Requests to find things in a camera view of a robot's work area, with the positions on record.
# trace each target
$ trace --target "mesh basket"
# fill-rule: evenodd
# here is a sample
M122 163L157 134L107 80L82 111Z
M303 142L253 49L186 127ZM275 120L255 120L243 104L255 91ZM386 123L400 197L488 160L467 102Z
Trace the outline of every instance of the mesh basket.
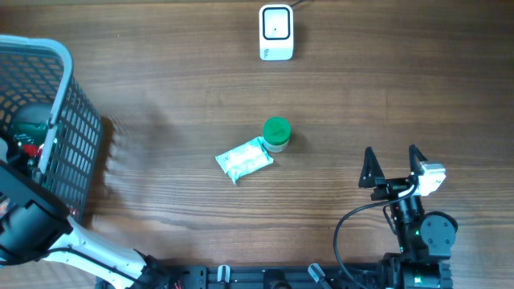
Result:
M19 117L47 122L32 178L80 222L103 128L72 72L71 54L61 43L0 35L0 129L7 131Z

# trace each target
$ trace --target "green lid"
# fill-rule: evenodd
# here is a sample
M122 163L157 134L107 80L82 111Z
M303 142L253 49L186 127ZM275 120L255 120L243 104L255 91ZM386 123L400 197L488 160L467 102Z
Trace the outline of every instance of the green lid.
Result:
M283 145L291 137L291 125L283 117L272 117L264 124L263 137L270 145Z

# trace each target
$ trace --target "green object in basket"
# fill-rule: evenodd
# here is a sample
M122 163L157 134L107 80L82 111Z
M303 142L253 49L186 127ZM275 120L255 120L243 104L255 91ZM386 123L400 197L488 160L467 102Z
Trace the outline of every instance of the green object in basket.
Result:
M31 123L25 121L13 121L10 126L13 139L21 145L44 144L47 137L48 125L45 122Z

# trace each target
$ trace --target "basket handle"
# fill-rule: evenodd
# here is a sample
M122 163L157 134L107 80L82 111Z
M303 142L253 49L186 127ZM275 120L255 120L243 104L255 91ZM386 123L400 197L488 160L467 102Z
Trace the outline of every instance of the basket handle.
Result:
M73 76L73 58L70 51L63 44L52 39L29 39L13 35L0 35L0 45L2 44L50 50L56 53L63 61L63 77L55 95L54 105L50 112L51 118L48 123L48 128L52 128L58 123L59 116L63 110L63 99L66 97L67 88Z

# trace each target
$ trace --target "plastic package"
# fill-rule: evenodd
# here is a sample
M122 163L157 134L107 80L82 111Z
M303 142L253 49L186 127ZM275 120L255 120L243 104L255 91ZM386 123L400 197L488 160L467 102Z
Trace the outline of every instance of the plastic package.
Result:
M261 136L217 156L216 161L234 185L240 177L273 163L273 159L263 148Z

